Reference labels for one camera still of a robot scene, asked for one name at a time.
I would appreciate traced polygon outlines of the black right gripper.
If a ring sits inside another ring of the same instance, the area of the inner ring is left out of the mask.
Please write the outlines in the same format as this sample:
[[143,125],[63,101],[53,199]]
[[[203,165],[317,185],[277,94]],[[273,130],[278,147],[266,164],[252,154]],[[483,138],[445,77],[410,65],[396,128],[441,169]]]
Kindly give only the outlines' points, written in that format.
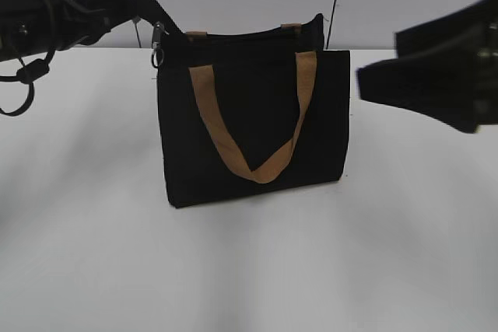
[[399,59],[356,71],[359,97],[474,134],[497,123],[497,0],[398,31]]

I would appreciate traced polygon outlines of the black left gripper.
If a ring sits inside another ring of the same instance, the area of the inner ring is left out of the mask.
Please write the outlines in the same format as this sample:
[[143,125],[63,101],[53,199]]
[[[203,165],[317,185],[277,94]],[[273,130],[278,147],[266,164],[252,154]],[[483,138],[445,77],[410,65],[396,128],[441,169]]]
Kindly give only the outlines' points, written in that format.
[[1,61],[89,46],[133,19],[154,37],[183,36],[157,0],[1,0]]

